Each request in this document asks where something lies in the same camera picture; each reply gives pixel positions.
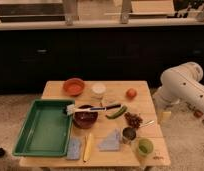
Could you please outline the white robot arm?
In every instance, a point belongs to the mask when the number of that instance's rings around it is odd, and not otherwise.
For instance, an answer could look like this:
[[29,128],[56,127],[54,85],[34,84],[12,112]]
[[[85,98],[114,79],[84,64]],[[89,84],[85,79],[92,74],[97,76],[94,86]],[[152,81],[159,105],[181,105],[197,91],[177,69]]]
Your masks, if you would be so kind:
[[157,120],[161,124],[168,116],[167,108],[184,100],[204,113],[204,85],[202,67],[187,62],[166,69],[160,77],[161,86],[153,94]]

